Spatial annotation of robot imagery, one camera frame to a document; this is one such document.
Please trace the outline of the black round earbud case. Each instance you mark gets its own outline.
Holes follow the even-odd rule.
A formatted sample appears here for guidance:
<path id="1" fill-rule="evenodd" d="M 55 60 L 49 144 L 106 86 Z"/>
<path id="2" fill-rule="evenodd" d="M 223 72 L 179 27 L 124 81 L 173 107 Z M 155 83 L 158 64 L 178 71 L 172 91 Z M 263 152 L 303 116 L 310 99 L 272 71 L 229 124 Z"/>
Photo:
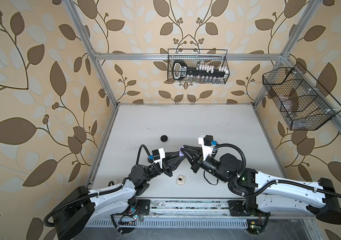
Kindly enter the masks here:
<path id="1" fill-rule="evenodd" d="M 162 142 L 167 142 L 168 137 L 167 137 L 166 135 L 162 135 L 162 136 L 160 137 L 160 140 L 161 140 Z"/>

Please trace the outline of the purple round earbud case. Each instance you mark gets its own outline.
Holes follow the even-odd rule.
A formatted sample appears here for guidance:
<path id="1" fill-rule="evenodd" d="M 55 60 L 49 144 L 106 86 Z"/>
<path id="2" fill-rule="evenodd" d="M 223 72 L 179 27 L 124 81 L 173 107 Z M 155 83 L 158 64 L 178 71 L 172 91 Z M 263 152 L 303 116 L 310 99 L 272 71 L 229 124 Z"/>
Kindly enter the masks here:
<path id="1" fill-rule="evenodd" d="M 179 156 L 180 157 L 184 157 L 185 154 L 184 154 L 184 146 L 181 146 L 180 149 L 179 149 Z"/>

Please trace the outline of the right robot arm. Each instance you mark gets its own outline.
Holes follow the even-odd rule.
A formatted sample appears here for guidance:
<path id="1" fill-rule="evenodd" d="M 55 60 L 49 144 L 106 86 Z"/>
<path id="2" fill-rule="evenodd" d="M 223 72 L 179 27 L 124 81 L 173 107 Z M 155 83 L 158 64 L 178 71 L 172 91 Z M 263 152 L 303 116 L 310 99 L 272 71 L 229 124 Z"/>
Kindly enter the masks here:
<path id="1" fill-rule="evenodd" d="M 299 212 L 341 225 L 341 194 L 335 192 L 329 179 L 299 182 L 247 168 L 245 154 L 233 144 L 184 145 L 180 152 L 195 173 L 202 169 L 227 183 L 230 192 L 245 198 L 247 212 Z"/>

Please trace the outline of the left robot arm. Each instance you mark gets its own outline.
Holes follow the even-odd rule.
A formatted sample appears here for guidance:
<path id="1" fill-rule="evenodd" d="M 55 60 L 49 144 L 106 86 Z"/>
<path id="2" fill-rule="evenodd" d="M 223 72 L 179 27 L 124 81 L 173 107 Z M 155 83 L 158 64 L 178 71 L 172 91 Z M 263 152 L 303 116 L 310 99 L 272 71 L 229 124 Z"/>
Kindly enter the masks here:
<path id="1" fill-rule="evenodd" d="M 45 216 L 44 226 L 54 228 L 58 239 L 71 240 L 99 218 L 134 214 L 136 197 L 149 188 L 149 181 L 162 174 L 171 177 L 185 159 L 180 151 L 166 153 L 164 149 L 157 149 L 150 152 L 145 145 L 139 150 L 146 152 L 147 166 L 136 160 L 128 177 L 120 184 L 98 190 L 88 190 L 85 186 L 76 188 Z"/>

